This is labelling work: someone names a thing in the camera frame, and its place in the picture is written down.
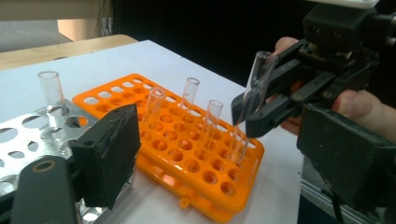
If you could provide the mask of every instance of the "glass test tube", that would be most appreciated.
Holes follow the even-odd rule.
[[[271,52],[259,51],[256,53],[242,102],[243,109],[237,123],[233,126],[233,139],[229,151],[231,161],[240,163],[245,157],[250,141],[244,132],[246,129],[245,119],[264,104],[276,60],[277,56]]]
[[[198,79],[194,77],[187,78],[180,104],[182,111],[187,111],[187,113],[190,113],[199,84],[200,81]]]
[[[217,100],[209,101],[206,115],[204,118],[204,125],[201,130],[198,148],[212,149],[213,140],[215,138],[216,128],[219,123],[219,117],[223,103]]]
[[[157,118],[160,115],[161,106],[164,99],[165,90],[163,88],[151,88],[148,95],[148,103],[146,105],[145,116],[143,117],[143,122],[141,126],[143,132],[150,133],[151,131],[155,131]]]
[[[54,117],[66,115],[68,111],[59,74],[54,71],[44,71],[38,73],[38,78],[46,100],[47,113]]]

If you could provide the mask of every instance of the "silver perforated rack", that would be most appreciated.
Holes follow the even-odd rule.
[[[0,124],[0,197],[17,189],[21,170],[46,156],[72,156],[70,146],[87,132],[97,119],[65,101],[50,110],[35,112]],[[78,203],[83,223],[93,223],[106,209]]]

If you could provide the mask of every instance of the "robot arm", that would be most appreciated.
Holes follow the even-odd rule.
[[[304,18],[304,39],[278,55],[266,94],[275,98],[245,115],[246,134],[260,137],[303,115],[297,147],[334,197],[364,214],[387,207],[395,215],[396,146],[329,109],[343,90],[366,88],[375,50],[395,45],[395,17],[377,14],[377,1],[316,1],[336,5],[317,4]],[[297,82],[304,84],[292,91]],[[244,95],[232,102],[234,123]]]

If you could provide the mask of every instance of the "table surface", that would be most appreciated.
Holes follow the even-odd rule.
[[[178,95],[182,93],[187,77],[200,79],[195,104],[201,108],[205,108],[214,97],[224,105],[231,105],[232,99],[245,90],[151,41],[120,44],[120,47],[88,52],[0,71],[0,82],[6,87],[0,89],[0,95],[3,96],[0,100],[3,107],[0,122],[45,105],[36,77],[43,70],[60,73],[64,97],[70,101],[84,91],[132,73],[141,74]],[[4,54],[0,56],[2,60],[5,59]],[[230,106],[224,106],[220,118],[231,122]],[[303,156],[295,146],[296,137],[276,128],[259,140],[266,150],[260,170],[246,208],[231,223],[296,223],[303,169]],[[178,200],[176,195],[137,170],[133,189],[123,194],[115,208],[97,222],[211,222],[191,207],[180,209]]]

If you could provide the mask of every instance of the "human hand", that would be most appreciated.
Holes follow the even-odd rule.
[[[297,40],[294,38],[282,37],[276,43],[275,53],[280,53],[295,43]],[[370,92],[343,91],[335,99],[332,110],[396,143],[396,110],[383,105]],[[281,124],[284,129],[295,134],[299,133],[300,125],[300,118],[289,118]]]

